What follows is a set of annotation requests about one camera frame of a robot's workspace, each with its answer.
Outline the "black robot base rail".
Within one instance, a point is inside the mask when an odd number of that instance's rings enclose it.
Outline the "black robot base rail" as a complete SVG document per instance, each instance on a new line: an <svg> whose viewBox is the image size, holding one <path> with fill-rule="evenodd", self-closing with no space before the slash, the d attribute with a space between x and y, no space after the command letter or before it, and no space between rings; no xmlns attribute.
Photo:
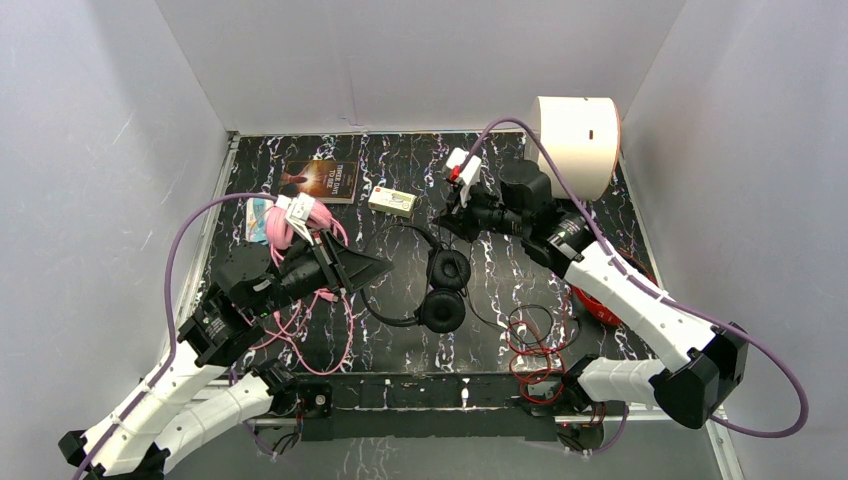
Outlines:
<svg viewBox="0 0 848 480"><path fill-rule="evenodd" d="M583 447L613 432L624 407L571 409L560 397L535 404L519 393L516 378L478 374L300 375L283 402L287 414L268 413L250 421L267 438L304 427L307 442L349 438L519 437L556 442L575 431Z"/></svg>

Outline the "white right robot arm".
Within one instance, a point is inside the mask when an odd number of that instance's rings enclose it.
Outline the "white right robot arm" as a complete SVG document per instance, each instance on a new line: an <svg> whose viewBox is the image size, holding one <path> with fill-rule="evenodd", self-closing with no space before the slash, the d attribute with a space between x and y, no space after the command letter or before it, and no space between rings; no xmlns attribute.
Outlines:
<svg viewBox="0 0 848 480"><path fill-rule="evenodd" d="M500 193L492 195L479 183L480 159L466 161L461 149L455 154L443 168L451 192L436 224L468 242L483 231L519 238L533 261L599 301L656 356L585 356L562 377L565 405L587 414L601 402L636 402L701 428L741 382L746 342L669 306L667 295L595 238L573 202L553 197L550 178L536 163L507 163Z"/></svg>

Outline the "black on-ear headphones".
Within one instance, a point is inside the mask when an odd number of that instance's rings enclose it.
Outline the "black on-ear headphones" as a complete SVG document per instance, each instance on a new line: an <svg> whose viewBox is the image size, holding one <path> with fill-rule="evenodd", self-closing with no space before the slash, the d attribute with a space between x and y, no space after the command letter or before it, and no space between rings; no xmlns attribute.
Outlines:
<svg viewBox="0 0 848 480"><path fill-rule="evenodd" d="M382 324L391 327L419 325L439 334L456 331L463 324L466 315L463 291L471 276L468 258L438 240L427 229L408 222L392 223L375 232L366 242L365 251L369 252L374 242L393 227L415 231L429 246L426 279L430 290L411 317L391 318L378 313L371 306L369 287L366 286L359 292L366 310Z"/></svg>

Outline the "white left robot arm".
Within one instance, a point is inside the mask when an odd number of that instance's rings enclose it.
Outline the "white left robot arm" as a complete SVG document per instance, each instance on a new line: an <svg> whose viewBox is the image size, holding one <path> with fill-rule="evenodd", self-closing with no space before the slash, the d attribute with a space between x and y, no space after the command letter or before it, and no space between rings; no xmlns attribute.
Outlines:
<svg viewBox="0 0 848 480"><path fill-rule="evenodd" d="M290 414L299 400L296 381L273 363L188 404L263 337L262 319L320 289L359 290L392 268L390 260L351 250L326 232L297 241L281 265L259 243L233 247L178 328L173 349L106 418L67 432L58 442L63 457L82 479L161 479L238 423Z"/></svg>

